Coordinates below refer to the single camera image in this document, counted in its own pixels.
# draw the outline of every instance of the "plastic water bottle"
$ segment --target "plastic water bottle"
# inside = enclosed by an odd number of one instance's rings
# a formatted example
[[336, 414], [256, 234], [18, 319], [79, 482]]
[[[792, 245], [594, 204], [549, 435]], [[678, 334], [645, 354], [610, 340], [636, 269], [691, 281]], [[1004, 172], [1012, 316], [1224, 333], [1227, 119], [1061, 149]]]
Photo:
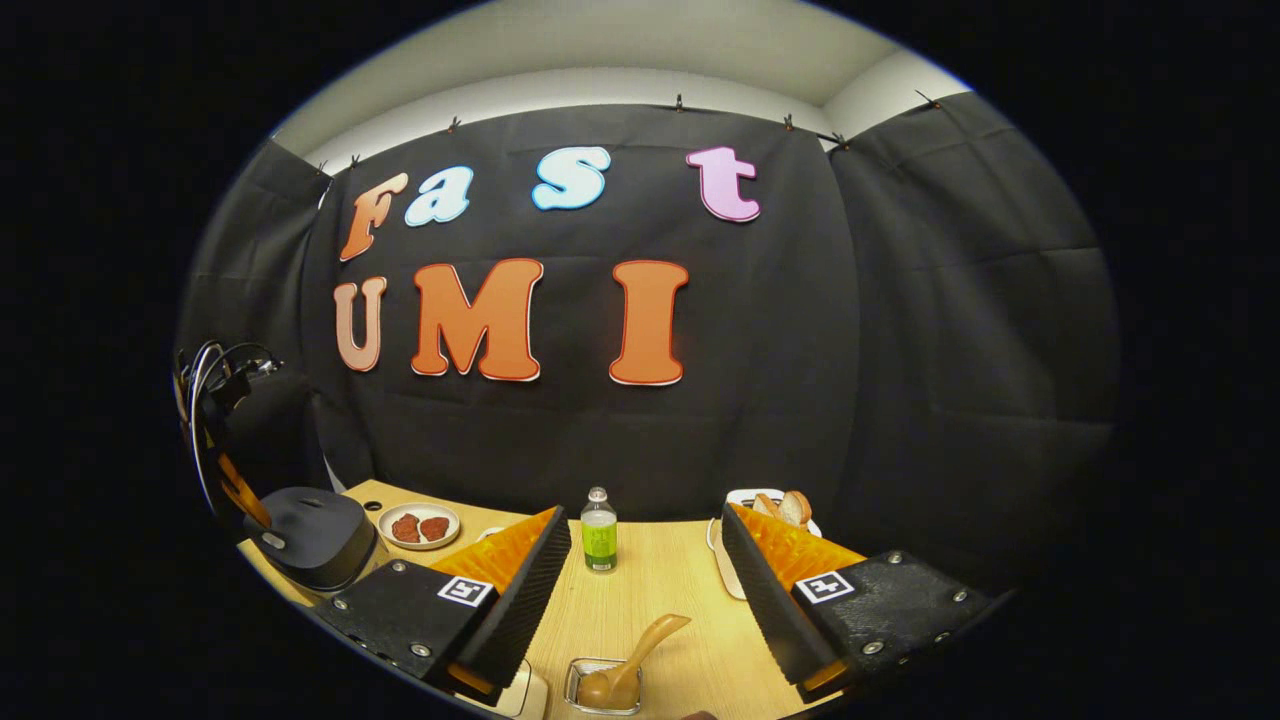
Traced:
[[582, 509], [582, 550], [586, 566], [600, 573], [618, 564], [618, 514], [609, 505], [604, 488], [591, 488]]

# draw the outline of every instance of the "table surface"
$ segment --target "table surface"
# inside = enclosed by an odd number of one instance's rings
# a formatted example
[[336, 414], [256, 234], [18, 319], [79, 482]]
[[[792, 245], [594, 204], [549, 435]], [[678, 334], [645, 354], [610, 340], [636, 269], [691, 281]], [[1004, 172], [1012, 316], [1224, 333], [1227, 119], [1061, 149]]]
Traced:
[[[393, 557], [431, 565], [479, 539], [493, 527], [512, 525], [527, 515], [475, 507], [429, 497], [378, 480], [344, 495], [383, 509], [404, 502], [434, 502], [462, 521], [449, 544], [426, 551], [404, 550], [384, 541]], [[570, 511], [571, 518], [577, 512]], [[371, 521], [383, 510], [369, 511]], [[667, 612], [692, 623], [663, 641], [644, 661], [640, 712], [631, 717], [677, 720], [705, 710], [719, 720], [785, 717], [813, 705], [800, 701], [769, 653], [745, 601], [724, 589], [716, 556], [707, 547], [707, 520], [684, 523], [618, 523], [618, 566], [607, 574], [586, 568], [580, 521], [570, 520], [573, 547], [552, 592], [543, 621], [525, 657], [547, 680], [547, 717], [586, 715], [564, 702], [564, 679], [576, 657], [625, 659], [644, 629]], [[248, 539], [241, 552], [285, 598], [305, 606], [300, 593]], [[823, 698], [831, 701], [837, 696]]]

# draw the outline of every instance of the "bread slice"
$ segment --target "bread slice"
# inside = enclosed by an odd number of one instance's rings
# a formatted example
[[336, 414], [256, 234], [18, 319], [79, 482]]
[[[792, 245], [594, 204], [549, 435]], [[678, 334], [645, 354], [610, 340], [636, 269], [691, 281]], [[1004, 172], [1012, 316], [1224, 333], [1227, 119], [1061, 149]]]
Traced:
[[786, 521], [786, 518], [782, 516], [782, 511], [778, 510], [778, 506], [774, 505], [773, 501], [769, 500], [769, 496], [763, 492], [755, 493], [755, 502], [751, 503], [751, 510], [755, 510], [760, 515], [768, 515], [774, 520]]
[[809, 519], [813, 518], [813, 509], [809, 507], [809, 498], [804, 496], [803, 492], [790, 489], [782, 496], [782, 503], [778, 505], [778, 511], [782, 514], [782, 519], [787, 523], [804, 528], [809, 524]]

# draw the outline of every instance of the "ceiling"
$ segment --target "ceiling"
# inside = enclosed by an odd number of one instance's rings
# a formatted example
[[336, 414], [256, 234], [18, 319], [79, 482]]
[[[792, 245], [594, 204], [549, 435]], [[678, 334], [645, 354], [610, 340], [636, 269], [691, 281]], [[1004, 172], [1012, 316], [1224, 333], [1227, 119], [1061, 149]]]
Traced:
[[300, 108], [274, 137], [289, 147], [317, 147], [428, 95], [567, 68], [694, 73], [822, 108], [897, 47], [797, 0], [495, 0], [355, 68]]

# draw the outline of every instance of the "wooden spoon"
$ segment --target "wooden spoon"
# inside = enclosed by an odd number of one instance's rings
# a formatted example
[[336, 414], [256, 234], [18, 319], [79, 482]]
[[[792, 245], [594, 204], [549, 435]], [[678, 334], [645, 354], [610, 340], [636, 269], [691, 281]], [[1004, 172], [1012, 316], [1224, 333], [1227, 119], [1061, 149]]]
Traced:
[[663, 615], [640, 635], [631, 657], [617, 667], [599, 670], [577, 682], [577, 703], [600, 710], [628, 710], [640, 700], [640, 664], [667, 635], [691, 621], [684, 615]]

